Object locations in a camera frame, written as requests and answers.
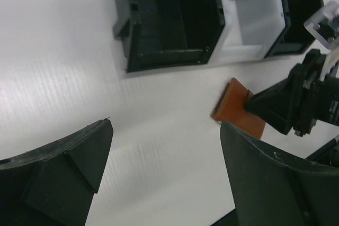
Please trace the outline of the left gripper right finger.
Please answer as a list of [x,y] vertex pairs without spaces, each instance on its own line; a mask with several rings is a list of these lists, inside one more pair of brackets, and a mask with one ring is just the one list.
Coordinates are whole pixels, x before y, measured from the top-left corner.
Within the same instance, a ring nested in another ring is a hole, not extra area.
[[338,139],[305,159],[228,122],[220,140],[239,225],[338,225]]

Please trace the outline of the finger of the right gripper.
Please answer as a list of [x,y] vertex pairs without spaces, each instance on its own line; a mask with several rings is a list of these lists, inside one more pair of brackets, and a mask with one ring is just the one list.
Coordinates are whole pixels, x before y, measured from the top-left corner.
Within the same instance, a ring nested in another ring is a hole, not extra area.
[[244,109],[269,124],[282,134],[291,128],[292,85],[288,79],[255,94],[244,103]]

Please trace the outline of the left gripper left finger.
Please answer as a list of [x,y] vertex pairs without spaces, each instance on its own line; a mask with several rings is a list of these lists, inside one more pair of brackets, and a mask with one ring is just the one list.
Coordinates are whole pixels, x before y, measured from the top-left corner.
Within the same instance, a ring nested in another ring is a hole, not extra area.
[[1,225],[85,225],[113,138],[109,119],[1,160]]

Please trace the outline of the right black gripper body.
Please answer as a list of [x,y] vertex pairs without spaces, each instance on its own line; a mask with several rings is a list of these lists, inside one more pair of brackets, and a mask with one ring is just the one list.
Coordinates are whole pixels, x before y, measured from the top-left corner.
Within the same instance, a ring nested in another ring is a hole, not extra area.
[[309,134],[317,121],[338,126],[338,50],[321,57],[303,83],[306,98],[293,125],[297,136]]

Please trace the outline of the brown leather card holder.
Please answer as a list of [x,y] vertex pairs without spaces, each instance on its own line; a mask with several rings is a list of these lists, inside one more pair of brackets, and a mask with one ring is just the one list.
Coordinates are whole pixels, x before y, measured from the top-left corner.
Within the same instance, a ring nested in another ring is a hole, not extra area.
[[236,78],[232,78],[211,112],[211,118],[218,123],[230,122],[260,139],[266,123],[260,117],[245,110],[244,103],[251,97],[253,93]]

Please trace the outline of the black white three-bin tray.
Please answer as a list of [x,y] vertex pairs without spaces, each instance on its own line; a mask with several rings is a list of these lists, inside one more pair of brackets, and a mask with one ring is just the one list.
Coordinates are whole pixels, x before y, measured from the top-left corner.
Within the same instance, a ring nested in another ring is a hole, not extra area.
[[127,73],[304,53],[323,0],[115,0]]

